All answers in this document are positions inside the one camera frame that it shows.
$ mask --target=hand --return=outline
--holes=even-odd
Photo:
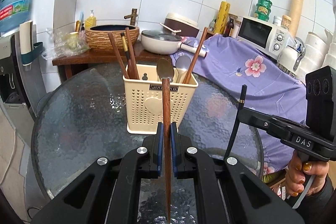
[[[306,196],[310,196],[318,193],[326,182],[326,176],[329,170],[329,163],[323,161],[312,161],[302,164],[302,161],[298,157],[298,153],[295,150],[293,152],[292,159],[288,163],[288,172],[286,173],[286,193],[291,196],[297,196],[302,193],[305,182],[305,174],[316,175],[310,189]]]

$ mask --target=microwave knob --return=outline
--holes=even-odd
[[[280,49],[279,44],[274,44],[273,49],[274,49],[275,51],[278,51],[278,50]]]
[[[282,41],[284,39],[284,37],[281,35],[281,34],[278,34],[278,36],[277,36],[277,40],[278,41]]]

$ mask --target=brass faucet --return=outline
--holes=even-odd
[[[138,16],[137,11],[138,11],[138,9],[132,9],[132,14],[131,15],[124,16],[124,19],[128,19],[128,18],[131,19],[131,25],[133,25],[133,26],[135,26],[135,20]]]

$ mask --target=beige plastic utensil holder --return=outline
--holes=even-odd
[[[159,122],[163,121],[162,115],[162,83],[158,82],[156,66],[137,64],[140,80],[124,79],[127,131],[132,134],[156,134]],[[174,81],[178,72],[174,68]],[[148,80],[142,80],[147,74]],[[183,116],[194,95],[198,83],[194,76],[190,84],[170,83],[171,121],[179,127]]]

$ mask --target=plastic bag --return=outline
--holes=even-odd
[[[45,60],[53,60],[61,56],[74,56],[86,52],[90,49],[85,40],[79,37],[78,32],[65,33],[49,30],[49,39],[54,46],[42,52]]]

